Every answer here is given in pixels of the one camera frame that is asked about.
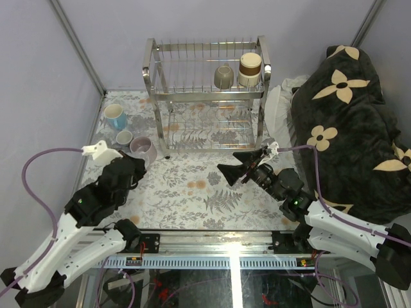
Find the pink ribbed mug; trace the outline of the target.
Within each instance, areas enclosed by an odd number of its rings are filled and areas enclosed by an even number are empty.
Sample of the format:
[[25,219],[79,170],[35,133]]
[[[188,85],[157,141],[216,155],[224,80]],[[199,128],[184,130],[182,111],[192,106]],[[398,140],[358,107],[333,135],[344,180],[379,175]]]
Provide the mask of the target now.
[[148,137],[134,138],[129,148],[130,156],[143,159],[146,167],[151,166],[157,158],[157,149]]

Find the grey-blue textured mug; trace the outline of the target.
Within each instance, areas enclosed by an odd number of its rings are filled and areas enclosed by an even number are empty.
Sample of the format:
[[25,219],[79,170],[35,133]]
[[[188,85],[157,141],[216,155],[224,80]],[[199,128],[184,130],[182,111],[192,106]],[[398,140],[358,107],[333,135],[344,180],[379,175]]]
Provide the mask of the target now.
[[133,138],[134,137],[132,132],[128,130],[122,130],[116,135],[116,143],[120,146],[129,146]]

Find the olive grey mug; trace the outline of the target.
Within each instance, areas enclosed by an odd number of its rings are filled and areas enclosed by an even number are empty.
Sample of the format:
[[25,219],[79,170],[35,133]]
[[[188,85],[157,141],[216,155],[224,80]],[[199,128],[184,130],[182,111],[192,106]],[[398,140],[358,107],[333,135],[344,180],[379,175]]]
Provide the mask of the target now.
[[219,66],[214,72],[214,85],[220,90],[230,89],[234,84],[234,71],[228,64]]

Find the cream and brown mug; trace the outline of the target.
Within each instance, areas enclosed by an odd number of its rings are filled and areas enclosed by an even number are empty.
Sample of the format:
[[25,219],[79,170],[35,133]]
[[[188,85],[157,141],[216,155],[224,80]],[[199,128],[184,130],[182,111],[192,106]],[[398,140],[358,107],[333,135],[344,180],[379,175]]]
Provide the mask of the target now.
[[260,81],[262,58],[249,52],[240,58],[238,83],[246,88],[256,87]]

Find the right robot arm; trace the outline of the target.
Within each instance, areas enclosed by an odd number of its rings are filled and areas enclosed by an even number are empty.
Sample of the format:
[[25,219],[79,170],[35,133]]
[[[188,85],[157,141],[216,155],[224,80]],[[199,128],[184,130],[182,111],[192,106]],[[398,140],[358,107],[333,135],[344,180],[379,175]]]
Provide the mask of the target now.
[[304,183],[292,168],[275,174],[268,161],[281,152],[277,143],[256,151],[235,152],[239,165],[218,164],[229,185],[252,180],[273,199],[290,221],[299,222],[302,231],[293,236],[300,253],[312,248],[343,256],[360,263],[384,282],[400,290],[410,287],[410,233],[394,223],[376,225],[326,205],[321,196],[303,191]]

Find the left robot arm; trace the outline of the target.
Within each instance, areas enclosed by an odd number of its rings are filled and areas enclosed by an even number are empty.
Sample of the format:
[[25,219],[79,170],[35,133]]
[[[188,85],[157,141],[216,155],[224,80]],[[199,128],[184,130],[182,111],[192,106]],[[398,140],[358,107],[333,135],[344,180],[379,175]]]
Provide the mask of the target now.
[[18,293],[19,307],[50,307],[66,288],[98,262],[118,252],[134,253],[141,244],[141,231],[129,219],[115,222],[99,240],[77,253],[72,249],[102,220],[126,203],[146,174],[145,161],[128,155],[115,158],[101,175],[73,194],[57,229],[43,243],[45,252],[35,252],[24,264],[7,268],[1,280]]

